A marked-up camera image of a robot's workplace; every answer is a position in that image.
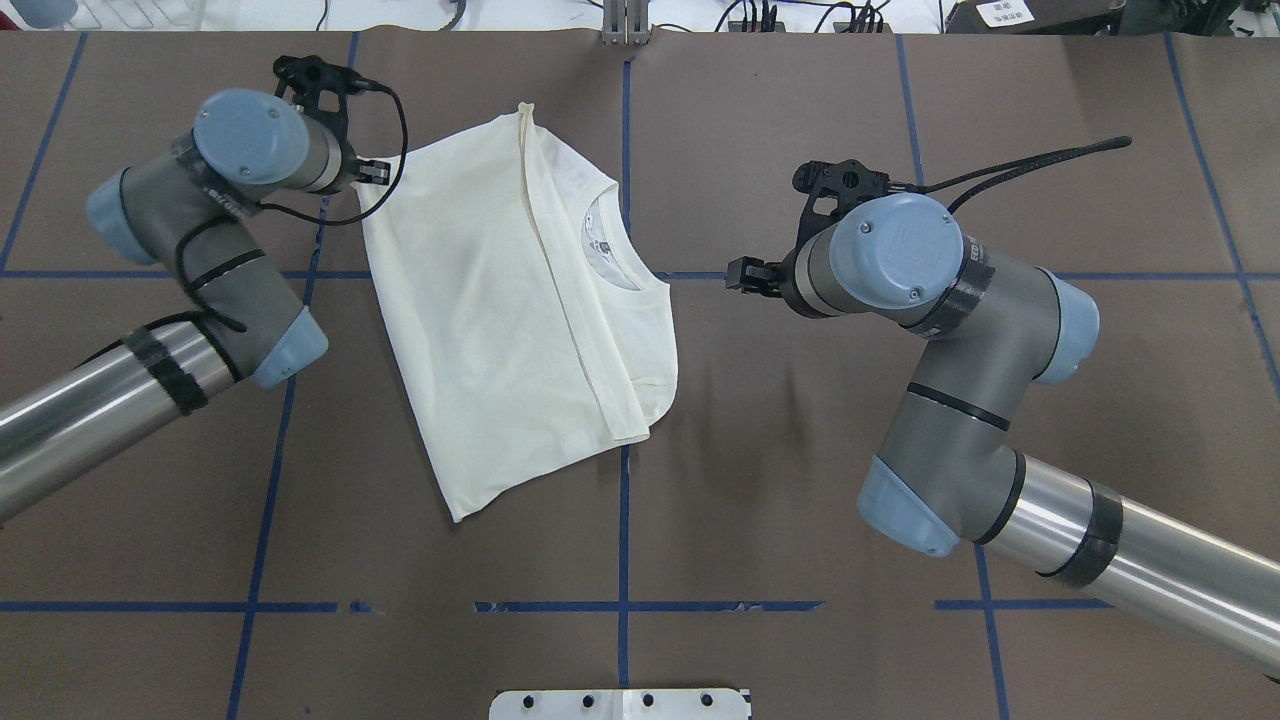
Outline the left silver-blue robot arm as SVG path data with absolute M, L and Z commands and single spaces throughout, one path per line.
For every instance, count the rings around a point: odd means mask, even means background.
M 91 193 L 86 213 L 99 236 L 125 260 L 161 269 L 188 306 L 3 409 L 4 520 L 232 386 L 269 389 L 328 351 L 307 304 L 246 222 L 280 190 L 329 195 L 394 183 L 389 161 L 360 156 L 337 127 L 301 101 L 224 90 L 165 152 Z

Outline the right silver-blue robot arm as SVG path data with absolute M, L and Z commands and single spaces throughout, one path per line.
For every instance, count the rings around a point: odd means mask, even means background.
M 1010 446 L 1034 383 L 1068 379 L 1100 336 L 1094 300 L 989 251 L 941 202 L 893 193 L 820 219 L 781 261 L 726 286 L 813 319 L 872 313 L 925 341 L 858 496 L 863 519 L 931 557 L 961 541 L 1277 679 L 1277 564 Z

